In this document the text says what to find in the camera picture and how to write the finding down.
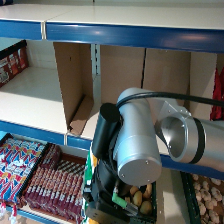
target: candy bar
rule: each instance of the candy bar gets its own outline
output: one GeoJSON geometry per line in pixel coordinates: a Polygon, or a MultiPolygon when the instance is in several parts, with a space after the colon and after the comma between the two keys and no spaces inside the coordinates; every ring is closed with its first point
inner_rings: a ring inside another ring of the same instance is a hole
{"type": "Polygon", "coordinates": [[[51,209],[51,211],[54,213],[54,214],[57,214],[57,209],[53,206],[53,201],[54,201],[54,198],[55,198],[55,195],[57,193],[57,190],[58,190],[58,187],[59,187],[59,183],[62,179],[62,176],[63,176],[63,172],[62,171],[58,171],[59,174],[58,174],[58,177],[56,179],[56,183],[54,185],[54,188],[52,190],[52,193],[51,193],[51,196],[50,196],[50,200],[48,202],[48,207],[51,209]]]}
{"type": "Polygon", "coordinates": [[[26,191],[25,199],[26,199],[27,202],[29,201],[29,195],[30,195],[30,193],[31,193],[31,191],[32,191],[32,188],[33,188],[35,182],[36,182],[36,179],[37,179],[38,176],[39,176],[40,171],[41,171],[41,168],[38,167],[38,169],[37,169],[35,175],[34,175],[33,178],[32,178],[32,181],[31,181],[31,183],[30,183],[30,186],[29,186],[29,188],[28,188],[27,191],[26,191]]]}
{"type": "Polygon", "coordinates": [[[47,164],[50,162],[51,158],[53,157],[54,150],[55,150],[54,145],[51,145],[49,152],[47,153],[41,167],[47,168],[47,164]]]}
{"type": "Polygon", "coordinates": [[[36,187],[36,191],[34,192],[34,195],[33,195],[33,203],[34,204],[37,203],[37,197],[38,197],[39,192],[40,192],[40,190],[41,190],[41,188],[42,188],[42,186],[44,184],[44,181],[46,180],[46,177],[47,177],[47,174],[48,174],[48,171],[49,171],[47,169],[44,169],[44,170],[45,170],[44,174],[43,174],[43,176],[42,176],[38,186],[36,187]]]}
{"type": "Polygon", "coordinates": [[[51,199],[51,195],[53,193],[53,190],[55,188],[55,186],[58,186],[58,183],[57,183],[57,179],[59,178],[59,176],[61,176],[61,172],[60,171],[56,171],[54,176],[53,176],[53,179],[50,181],[50,185],[49,185],[49,188],[48,188],[48,191],[46,193],[46,196],[45,196],[45,205],[46,207],[51,211],[51,207],[49,206],[49,202],[50,202],[50,199],[51,199]]]}
{"type": "Polygon", "coordinates": [[[60,159],[60,155],[61,149],[56,145],[51,145],[50,150],[46,155],[46,158],[44,159],[41,167],[47,169],[55,169],[60,159]]]}
{"type": "Polygon", "coordinates": [[[43,193],[43,197],[42,197],[42,201],[41,201],[41,206],[42,206],[42,208],[44,208],[47,211],[51,211],[50,209],[48,209],[47,203],[48,203],[48,201],[50,199],[51,191],[52,191],[52,189],[54,187],[54,184],[56,182],[56,179],[58,177],[58,173],[57,172],[58,171],[52,170],[51,176],[50,176],[50,178],[48,180],[47,186],[46,186],[46,188],[44,190],[44,193],[43,193]]]}
{"type": "Polygon", "coordinates": [[[67,177],[65,185],[62,189],[62,192],[61,192],[61,195],[60,195],[60,198],[58,201],[58,206],[57,206],[58,213],[60,213],[61,215],[63,215],[63,213],[64,213],[64,203],[66,201],[69,190],[72,186],[73,180],[74,180],[74,174],[72,174],[72,173],[68,174],[68,177],[67,177]]]}
{"type": "Polygon", "coordinates": [[[82,181],[83,181],[82,176],[79,176],[79,177],[78,177],[78,180],[77,180],[76,187],[75,187],[75,189],[74,189],[74,191],[73,191],[73,193],[72,193],[72,196],[71,196],[71,199],[70,199],[70,202],[69,202],[69,205],[68,205],[68,215],[69,215],[69,216],[72,216],[72,217],[74,217],[74,216],[72,215],[72,213],[74,213],[74,211],[73,211],[73,210],[74,210],[74,208],[73,208],[73,206],[74,206],[74,202],[75,202],[76,197],[77,197],[77,195],[78,195],[78,192],[79,192],[79,190],[80,190],[80,188],[81,188],[82,181]]]}
{"type": "Polygon", "coordinates": [[[68,172],[64,172],[64,173],[63,173],[63,176],[62,176],[62,178],[61,178],[61,181],[60,181],[60,183],[59,183],[57,192],[56,192],[56,194],[55,194],[54,201],[53,201],[53,205],[54,205],[55,207],[57,207],[57,205],[58,205],[58,200],[59,200],[59,198],[60,198],[61,192],[62,192],[63,187],[64,187],[64,185],[65,185],[65,181],[66,181],[66,179],[67,179],[67,176],[68,176],[68,172]]]}
{"type": "Polygon", "coordinates": [[[61,149],[58,146],[55,146],[55,152],[50,161],[48,169],[55,169],[57,167],[58,161],[60,159],[61,149]]]}
{"type": "Polygon", "coordinates": [[[73,208],[71,210],[71,216],[76,219],[77,215],[78,215],[78,210],[79,210],[79,204],[81,204],[81,200],[82,200],[82,194],[81,194],[81,190],[79,189],[79,192],[77,194],[77,197],[75,199],[75,203],[73,203],[73,208]]]}
{"type": "Polygon", "coordinates": [[[79,191],[79,194],[78,194],[78,205],[76,206],[76,211],[75,211],[76,222],[77,223],[80,223],[80,221],[82,220],[81,219],[82,204],[83,204],[82,193],[81,193],[81,191],[79,191]]]}
{"type": "Polygon", "coordinates": [[[40,184],[40,182],[41,182],[41,180],[43,178],[44,173],[45,173],[45,169],[41,169],[39,174],[38,174],[38,177],[36,178],[36,181],[35,181],[35,183],[33,185],[33,188],[32,188],[32,190],[30,192],[29,200],[33,201],[36,189],[39,186],[39,184],[40,184]]]}
{"type": "Polygon", "coordinates": [[[67,196],[66,196],[65,202],[64,202],[63,207],[62,207],[62,209],[61,209],[61,210],[63,211],[63,216],[64,216],[66,219],[69,219],[68,206],[69,206],[69,203],[70,203],[70,200],[71,200],[73,191],[75,190],[75,187],[76,187],[76,183],[77,183],[78,177],[79,177],[78,175],[75,175],[75,176],[74,176],[72,185],[70,186],[69,192],[68,192],[68,194],[67,194],[67,196]]]}
{"type": "Polygon", "coordinates": [[[54,172],[53,170],[48,170],[48,173],[47,173],[47,176],[46,176],[46,179],[43,183],[43,186],[39,192],[39,195],[37,197],[37,203],[42,206],[43,203],[44,203],[44,198],[45,198],[45,195],[46,195],[46,192],[47,192],[47,188],[49,187],[49,180],[51,180],[53,178],[53,175],[54,175],[54,172]]]}

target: shelving unit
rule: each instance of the shelving unit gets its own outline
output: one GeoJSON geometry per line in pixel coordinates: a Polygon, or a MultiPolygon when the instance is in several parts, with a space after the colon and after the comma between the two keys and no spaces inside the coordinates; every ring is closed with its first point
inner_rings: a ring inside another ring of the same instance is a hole
{"type": "Polygon", "coordinates": [[[29,137],[64,145],[67,127],[56,70],[29,67],[0,89],[0,98],[2,131],[31,132],[29,137]]]}
{"type": "MultiPolygon", "coordinates": [[[[75,1],[68,5],[53,5],[52,2],[23,2],[0,7],[0,37],[224,53],[223,3],[109,3],[96,0],[94,4],[75,1]]],[[[74,136],[67,131],[55,69],[33,66],[0,89],[0,103],[4,105],[0,108],[0,130],[89,150],[101,105],[101,77],[93,82],[97,96],[94,97],[90,118],[82,135],[74,136]]],[[[165,145],[157,140],[163,167],[223,179],[223,173],[213,169],[173,162],[165,145]]],[[[157,188],[160,192],[158,223],[174,223],[174,220],[176,223],[189,223],[178,172],[163,169],[157,188]],[[167,183],[170,183],[167,188],[161,187],[167,183]]],[[[40,222],[61,223],[47,216],[41,217],[42,214],[26,207],[19,212],[40,222]]]]}

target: cardboard box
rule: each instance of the cardboard box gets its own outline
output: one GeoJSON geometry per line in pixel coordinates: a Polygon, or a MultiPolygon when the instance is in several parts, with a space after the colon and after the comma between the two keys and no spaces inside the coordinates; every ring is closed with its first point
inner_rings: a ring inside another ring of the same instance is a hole
{"type": "MultiPolygon", "coordinates": [[[[71,130],[72,126],[71,132],[81,135],[94,101],[90,45],[54,43],[54,48],[67,127],[71,130]]],[[[215,54],[120,46],[100,46],[100,51],[101,103],[116,103],[122,91],[130,87],[212,97],[215,54]],[[205,80],[201,81],[205,70],[209,79],[206,95],[205,80]]],[[[190,104],[190,111],[197,115],[192,103],[178,103],[190,104]]],[[[206,110],[209,119],[210,109],[206,110]]]]}

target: green basket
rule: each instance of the green basket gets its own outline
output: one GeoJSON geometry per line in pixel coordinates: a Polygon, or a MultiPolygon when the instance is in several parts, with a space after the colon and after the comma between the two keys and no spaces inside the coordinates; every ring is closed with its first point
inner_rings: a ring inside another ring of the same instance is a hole
{"type": "Polygon", "coordinates": [[[191,224],[201,224],[200,210],[194,191],[192,177],[189,173],[180,172],[180,174],[191,224]]]}
{"type": "Polygon", "coordinates": [[[157,202],[156,202],[156,182],[152,183],[152,214],[151,216],[141,215],[130,219],[130,224],[148,224],[156,223],[157,220],[157,202]]]}

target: red snack package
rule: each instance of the red snack package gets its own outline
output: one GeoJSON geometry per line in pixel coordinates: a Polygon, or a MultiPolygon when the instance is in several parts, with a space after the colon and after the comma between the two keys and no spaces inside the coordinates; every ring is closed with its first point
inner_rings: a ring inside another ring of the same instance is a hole
{"type": "Polygon", "coordinates": [[[74,202],[75,202],[76,197],[78,195],[78,192],[79,192],[79,190],[81,188],[82,181],[83,181],[82,176],[79,176],[78,177],[78,180],[77,180],[76,187],[75,187],[75,189],[74,189],[74,191],[72,193],[72,197],[71,197],[70,202],[69,202],[69,205],[68,205],[68,215],[70,217],[73,217],[73,218],[75,218],[75,216],[73,214],[74,213],[74,202]]]}
{"type": "Polygon", "coordinates": [[[44,169],[40,170],[39,175],[38,175],[38,177],[37,177],[37,179],[36,179],[36,181],[35,181],[35,183],[33,185],[33,188],[32,188],[32,190],[30,192],[30,195],[29,195],[29,200],[31,200],[31,201],[33,201],[33,197],[35,195],[36,189],[37,189],[37,187],[38,187],[38,185],[39,185],[39,183],[40,183],[40,181],[41,181],[41,179],[43,177],[44,172],[45,172],[44,169]]]}
{"type": "Polygon", "coordinates": [[[26,54],[26,47],[22,47],[18,50],[18,55],[19,55],[19,62],[21,69],[24,70],[29,66],[28,59],[27,59],[27,54],[26,54]]]}
{"type": "MultiPolygon", "coordinates": [[[[221,81],[218,73],[218,69],[215,71],[215,86],[213,90],[213,100],[221,100],[222,98],[222,87],[221,87],[221,81]]],[[[222,108],[218,106],[212,107],[212,112],[210,114],[210,120],[218,120],[222,117],[222,108]]]]}
{"type": "Polygon", "coordinates": [[[47,169],[55,169],[60,159],[60,155],[61,155],[61,149],[59,148],[59,146],[52,145],[41,167],[47,168],[47,169]]]}
{"type": "Polygon", "coordinates": [[[74,180],[74,174],[69,173],[65,182],[65,185],[62,189],[59,201],[58,201],[58,206],[57,209],[59,211],[59,213],[63,216],[63,212],[64,212],[64,203],[66,201],[67,195],[69,193],[69,190],[72,186],[72,182],[74,180]]]}
{"type": "Polygon", "coordinates": [[[9,61],[11,64],[11,69],[12,69],[13,75],[17,75],[19,72],[21,72],[18,52],[14,52],[14,53],[10,54],[9,61]]]}
{"type": "Polygon", "coordinates": [[[37,197],[38,197],[38,195],[39,195],[39,192],[40,192],[40,190],[41,190],[41,188],[42,188],[42,186],[43,186],[43,184],[44,184],[44,181],[46,180],[47,174],[48,174],[48,170],[47,170],[47,169],[44,169],[44,170],[45,170],[45,171],[44,171],[44,174],[43,174],[43,176],[42,176],[42,178],[41,178],[41,180],[40,180],[38,186],[36,187],[36,191],[34,192],[34,195],[33,195],[33,200],[32,200],[32,202],[33,202],[33,204],[34,204],[36,207],[39,207],[39,204],[37,203],[37,197]]]}
{"type": "Polygon", "coordinates": [[[26,199],[27,202],[28,202],[28,200],[29,200],[30,192],[31,192],[31,190],[32,190],[32,188],[33,188],[33,186],[34,186],[34,184],[35,184],[35,182],[36,182],[36,179],[37,179],[37,177],[38,177],[38,175],[39,175],[40,170],[41,170],[41,168],[38,167],[36,173],[34,174],[32,180],[31,180],[30,186],[28,187],[28,189],[27,189],[27,191],[26,191],[26,194],[25,194],[24,197],[25,197],[25,199],[26,199]]]}
{"type": "Polygon", "coordinates": [[[13,76],[8,60],[8,57],[0,60],[0,87],[5,85],[11,79],[11,76],[13,76]]]}
{"type": "Polygon", "coordinates": [[[62,176],[62,178],[61,178],[61,181],[60,181],[60,183],[59,183],[57,192],[56,192],[56,194],[55,194],[54,201],[53,201],[53,205],[54,205],[55,207],[57,207],[57,205],[58,205],[58,201],[59,201],[61,192],[62,192],[62,190],[63,190],[63,187],[64,187],[64,185],[65,185],[65,181],[66,181],[66,179],[67,179],[67,176],[68,176],[68,172],[64,172],[64,173],[63,173],[63,176],[62,176]]]}
{"type": "Polygon", "coordinates": [[[45,190],[45,188],[47,186],[48,180],[50,178],[51,171],[52,170],[48,170],[47,175],[46,175],[46,178],[44,180],[44,183],[43,183],[42,187],[40,188],[39,194],[38,194],[38,196],[36,198],[36,203],[38,204],[38,206],[41,206],[41,199],[42,199],[44,190],[45,190]]]}
{"type": "Polygon", "coordinates": [[[50,176],[49,176],[49,178],[48,178],[48,180],[47,180],[47,184],[46,184],[46,186],[45,186],[45,188],[44,188],[44,191],[43,191],[43,193],[42,193],[42,197],[40,198],[40,206],[42,207],[42,208],[44,208],[44,204],[45,204],[45,195],[46,195],[46,193],[47,193],[47,191],[48,191],[48,189],[49,189],[49,186],[50,186],[50,183],[51,183],[51,180],[53,179],[53,176],[54,176],[54,173],[55,173],[55,170],[50,170],[51,172],[50,172],[50,176]]]}
{"type": "Polygon", "coordinates": [[[58,190],[58,187],[59,187],[59,183],[62,179],[62,176],[63,176],[63,172],[60,170],[58,171],[58,177],[56,179],[56,182],[55,182],[55,185],[54,185],[54,188],[52,190],[52,193],[51,193],[51,196],[50,196],[50,199],[49,199],[49,202],[48,202],[48,208],[51,210],[52,213],[54,214],[57,214],[57,209],[53,206],[53,201],[54,201],[54,198],[55,198],[55,195],[57,193],[57,190],[58,190]]]}
{"type": "Polygon", "coordinates": [[[81,194],[81,190],[79,189],[79,192],[77,194],[77,197],[75,199],[75,203],[73,204],[73,208],[72,208],[72,211],[71,211],[71,216],[73,217],[73,219],[77,219],[78,215],[80,213],[78,213],[78,211],[80,210],[81,212],[81,209],[82,209],[82,194],[81,194]]]}
{"type": "Polygon", "coordinates": [[[61,149],[59,148],[59,146],[55,145],[55,151],[50,160],[49,169],[55,169],[57,167],[60,155],[61,155],[61,149]]]}
{"type": "Polygon", "coordinates": [[[63,207],[62,207],[62,211],[63,211],[63,216],[66,218],[66,219],[69,219],[69,214],[68,214],[68,206],[69,206],[69,203],[70,203],[70,200],[71,200],[71,197],[72,197],[72,194],[73,194],[73,191],[75,190],[75,187],[76,187],[76,183],[78,181],[78,175],[75,175],[74,176],[74,179],[73,179],[73,182],[72,182],[72,185],[70,187],[70,190],[65,198],[65,202],[63,204],[63,207]]]}
{"type": "Polygon", "coordinates": [[[51,198],[51,193],[53,191],[54,186],[57,184],[57,178],[59,176],[60,172],[59,171],[54,171],[53,177],[49,179],[49,182],[46,187],[46,194],[43,202],[43,207],[45,208],[46,211],[51,212],[51,208],[49,208],[48,203],[51,198]]]}
{"type": "Polygon", "coordinates": [[[47,168],[47,164],[50,161],[51,155],[53,155],[54,145],[50,146],[49,152],[47,153],[46,157],[44,158],[43,163],[41,164],[42,168],[47,168]]]}
{"type": "Polygon", "coordinates": [[[81,217],[81,211],[82,211],[82,204],[83,204],[83,198],[82,198],[82,193],[81,190],[79,191],[78,194],[78,205],[76,206],[76,223],[81,223],[82,217],[81,217]]]}

